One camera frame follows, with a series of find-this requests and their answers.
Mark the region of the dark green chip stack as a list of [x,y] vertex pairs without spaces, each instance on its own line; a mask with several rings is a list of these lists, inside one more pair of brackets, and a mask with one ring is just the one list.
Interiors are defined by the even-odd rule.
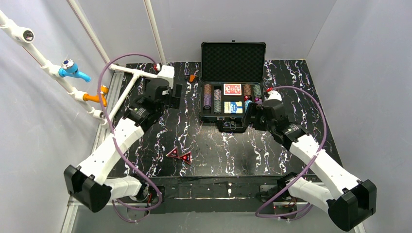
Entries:
[[213,102],[213,113],[221,114],[222,113],[222,103],[220,100],[214,100]]

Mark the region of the grey pink chip stack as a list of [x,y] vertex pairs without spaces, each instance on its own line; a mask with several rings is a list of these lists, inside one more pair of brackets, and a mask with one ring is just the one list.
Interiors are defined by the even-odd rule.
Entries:
[[222,100],[222,91],[220,89],[215,89],[213,93],[214,101],[221,101]]

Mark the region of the black poker case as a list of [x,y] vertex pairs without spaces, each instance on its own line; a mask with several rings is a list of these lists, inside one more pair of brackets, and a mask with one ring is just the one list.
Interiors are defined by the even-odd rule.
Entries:
[[248,105],[263,99],[264,42],[201,44],[199,118],[222,133],[243,133]]

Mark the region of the red triangle dealer button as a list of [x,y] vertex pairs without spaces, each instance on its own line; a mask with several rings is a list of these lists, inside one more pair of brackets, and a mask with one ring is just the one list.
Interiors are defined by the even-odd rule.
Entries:
[[170,158],[177,158],[177,159],[179,159],[177,147],[175,147],[174,149],[172,149],[166,156],[167,156],[167,157],[170,157]]

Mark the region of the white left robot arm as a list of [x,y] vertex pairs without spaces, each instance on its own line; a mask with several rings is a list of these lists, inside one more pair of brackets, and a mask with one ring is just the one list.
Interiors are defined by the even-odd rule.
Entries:
[[149,78],[144,93],[130,104],[113,132],[78,166],[64,170],[68,193],[96,213],[110,201],[137,196],[142,183],[134,176],[110,179],[112,168],[125,152],[156,124],[171,107],[172,89],[163,78]]

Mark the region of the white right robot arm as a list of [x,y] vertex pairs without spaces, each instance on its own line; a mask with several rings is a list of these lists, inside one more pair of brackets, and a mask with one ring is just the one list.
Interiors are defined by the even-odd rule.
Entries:
[[276,191],[264,191],[257,197],[265,203],[260,211],[281,196],[302,199],[325,211],[343,231],[350,231],[375,214],[377,187],[346,171],[319,145],[301,125],[289,120],[283,103],[267,100],[250,103],[242,121],[256,130],[269,132],[274,140],[307,166],[299,174],[289,173],[277,181]]

